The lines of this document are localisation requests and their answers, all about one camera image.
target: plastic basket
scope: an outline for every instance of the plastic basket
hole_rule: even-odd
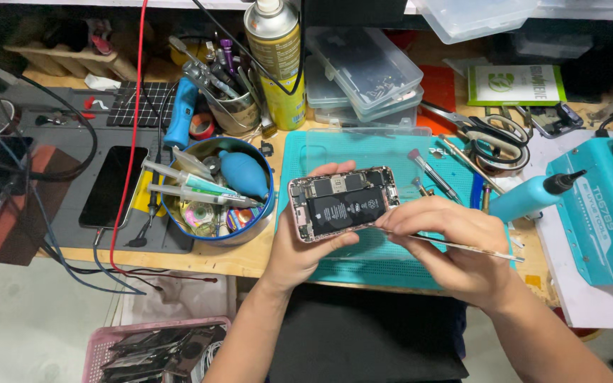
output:
[[[101,327],[94,331],[89,338],[87,356],[84,358],[82,383],[98,383],[101,380],[103,371],[100,367],[109,362],[115,354],[115,352],[108,350],[108,348],[124,339],[126,335],[142,333],[147,330],[155,330],[158,328],[200,327],[213,324],[225,324],[227,332],[231,327],[231,321],[225,316],[173,320],[171,322],[131,324],[129,326]]]

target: hand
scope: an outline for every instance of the hand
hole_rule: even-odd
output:
[[[439,196],[421,197],[388,211],[375,224],[392,231],[389,240],[406,248],[451,295],[482,309],[507,304],[509,287],[521,282],[508,260],[457,249],[441,253],[429,242],[408,237],[438,232],[451,242],[508,253],[503,222],[479,210]]]
[[[335,162],[319,166],[310,176],[350,172],[356,169],[356,162]],[[278,217],[278,230],[273,239],[271,256],[261,279],[282,292],[290,292],[295,286],[306,281],[318,267],[318,261],[332,251],[358,243],[358,235],[347,232],[335,238],[304,243],[297,238],[292,203]]]

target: blue cable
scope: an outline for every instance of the blue cable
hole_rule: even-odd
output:
[[[472,192],[470,193],[470,209],[479,209],[481,206],[481,190],[484,188],[484,178],[479,173],[472,177]]]
[[[94,262],[96,262],[96,265],[98,266],[98,268],[100,268],[101,271],[104,272],[104,274],[106,274],[107,276],[113,278],[117,283],[120,283],[124,287],[129,288],[132,291],[134,291],[133,293],[132,292],[125,292],[125,294],[146,295],[145,292],[140,291],[139,289],[133,288],[132,286],[129,285],[129,283],[126,283],[122,279],[119,279],[118,277],[115,277],[115,275],[108,273],[106,268],[103,267],[103,265],[101,265],[101,263],[98,261],[98,250],[97,250],[97,248],[98,248],[98,242],[101,240],[101,236],[103,235],[103,231],[104,231],[103,229],[99,229],[96,232],[96,239],[94,240],[94,243],[93,243],[93,246],[92,246],[93,251],[94,251]]]
[[[24,166],[22,165],[21,161],[18,159],[18,157],[16,157],[16,155],[13,153],[13,150],[11,150],[11,148],[4,142],[4,140],[1,139],[1,137],[0,137],[0,145],[2,145],[4,147],[4,150],[6,150],[6,152],[8,152],[9,156],[11,156],[11,158],[13,158],[13,161],[16,162],[16,165],[18,166],[18,168],[21,169],[21,170],[24,170]],[[128,288],[134,290],[134,292],[108,290],[106,288],[100,288],[98,286],[92,285],[90,283],[84,282],[81,279],[79,279],[79,277],[77,277],[77,275],[75,275],[75,273],[73,273],[72,270],[70,270],[70,267],[65,262],[65,257],[63,257],[63,252],[61,252],[61,247],[59,246],[58,241],[56,240],[56,236],[54,235],[53,229],[51,228],[51,223],[49,222],[49,219],[46,216],[46,209],[44,209],[44,204],[42,204],[42,199],[39,197],[39,193],[37,192],[37,188],[33,186],[32,187],[32,192],[35,194],[35,198],[37,199],[37,202],[39,203],[39,210],[42,212],[42,217],[44,218],[44,222],[46,224],[46,230],[48,231],[49,238],[51,238],[51,244],[56,249],[56,253],[58,253],[59,258],[61,258],[61,263],[63,264],[63,267],[65,267],[65,270],[67,271],[68,274],[70,274],[71,277],[73,277],[77,282],[81,283],[82,285],[85,285],[87,287],[90,287],[90,288],[93,288],[93,289],[96,289],[96,290],[100,290],[100,291],[113,292],[115,294],[146,295],[145,292],[133,288],[132,286],[124,283],[120,279],[115,278],[115,276],[113,276],[110,273],[108,273],[107,270],[103,267],[103,265],[101,265],[101,263],[98,261],[98,253],[96,252],[96,247],[94,247],[94,260],[96,261],[96,264],[99,266],[99,268],[105,274],[107,274],[109,277],[117,280],[117,282],[122,283],[125,287],[128,287]]]

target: white floor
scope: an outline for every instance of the white floor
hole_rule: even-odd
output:
[[[115,288],[102,274],[83,279]],[[80,285],[51,259],[36,258],[26,268],[0,265],[0,382],[79,382],[89,335],[110,323],[115,304],[113,294]],[[464,363],[471,375],[464,381],[519,382],[489,318],[469,308],[467,319]],[[613,358],[613,331],[588,344],[603,360]]]
[[[116,284],[100,274],[83,279]],[[81,381],[89,335],[112,319],[113,298],[73,281],[51,259],[0,265],[0,383]]]

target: phone screen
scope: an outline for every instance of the phone screen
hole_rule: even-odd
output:
[[[115,227],[117,213],[120,209],[120,200],[122,199],[122,191],[125,186],[125,178],[127,178],[131,150],[130,146],[113,146],[110,148],[80,214],[80,226],[107,229]],[[125,198],[118,227],[125,223],[134,191],[141,176],[141,164],[147,155],[148,149],[134,148],[132,174],[129,177],[127,197]]]

